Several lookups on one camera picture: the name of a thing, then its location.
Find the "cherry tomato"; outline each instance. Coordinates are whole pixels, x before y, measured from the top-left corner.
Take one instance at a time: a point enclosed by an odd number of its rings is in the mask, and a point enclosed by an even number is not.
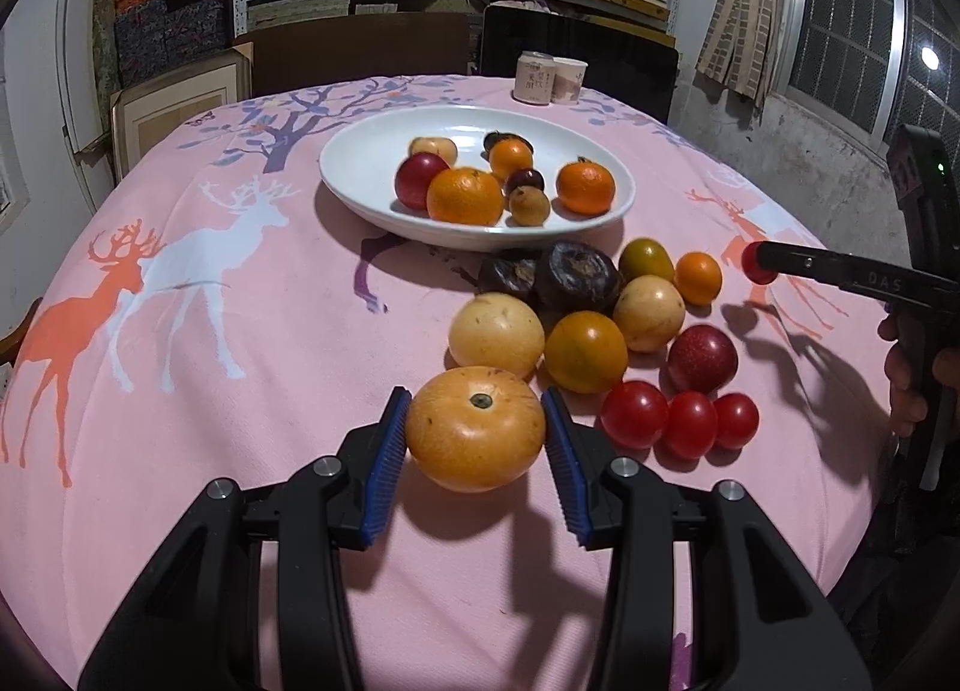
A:
[[[755,285],[769,285],[779,274],[776,271],[767,271],[760,269],[760,263],[757,263],[757,247],[761,242],[750,242],[743,248],[743,254],[740,256],[740,265],[743,266],[743,274],[747,275]]]
[[[635,450],[653,447],[664,435],[668,416],[664,394],[641,380],[618,384],[600,408],[600,422],[607,436]]]
[[[707,396],[694,390],[674,396],[664,432],[667,449],[692,461],[706,454],[716,439],[717,413]]]
[[[760,411],[749,396],[728,393],[713,402],[717,413],[717,444],[739,450],[757,435]]]

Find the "can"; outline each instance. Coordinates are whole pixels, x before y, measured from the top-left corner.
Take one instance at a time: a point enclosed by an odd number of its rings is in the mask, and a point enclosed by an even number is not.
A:
[[[557,64],[552,55],[543,52],[522,52],[517,60],[514,79],[514,98],[521,103],[546,106],[553,94],[553,80]]]

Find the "pink tablecloth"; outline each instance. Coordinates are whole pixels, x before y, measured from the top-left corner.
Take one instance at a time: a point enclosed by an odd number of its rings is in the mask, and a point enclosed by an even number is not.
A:
[[[652,236],[674,256],[722,256],[709,319],[738,346],[731,389],[757,400],[760,435],[732,461],[646,462],[699,488],[741,480],[824,589],[837,580],[866,527],[884,442],[880,307],[784,277],[752,288],[738,271],[745,242],[816,244],[784,209],[611,98],[528,107],[509,85],[368,79],[217,109],[154,148],[93,218],[21,354],[0,451],[0,590],[69,683],[204,483],[285,480],[376,418],[394,384],[416,391],[443,370],[479,259],[368,226],[317,163],[341,125],[421,103],[529,113],[608,146],[638,185],[623,226],[593,238],[611,254]],[[656,364],[636,360],[630,376],[656,381]],[[597,400],[571,408],[592,422]],[[607,566],[563,528],[544,456],[523,480],[472,497],[408,465],[385,536],[344,554],[368,689],[582,687]],[[688,635],[680,595],[676,688]]]

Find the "picture frame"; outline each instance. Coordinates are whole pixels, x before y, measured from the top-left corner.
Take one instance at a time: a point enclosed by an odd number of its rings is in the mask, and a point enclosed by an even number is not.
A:
[[[110,108],[117,181],[187,119],[251,98],[252,56],[241,47],[224,50],[121,90]]]

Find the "person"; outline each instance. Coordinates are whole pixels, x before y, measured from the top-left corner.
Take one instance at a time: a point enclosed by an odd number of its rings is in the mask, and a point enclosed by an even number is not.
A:
[[[890,430],[898,437],[909,437],[917,423],[926,417],[926,401],[910,389],[913,375],[904,355],[904,348],[896,344],[896,319],[887,317],[877,329],[880,338],[893,341],[887,353],[883,371],[890,380]],[[960,348],[941,350],[933,362],[933,376],[947,387],[960,390]]]

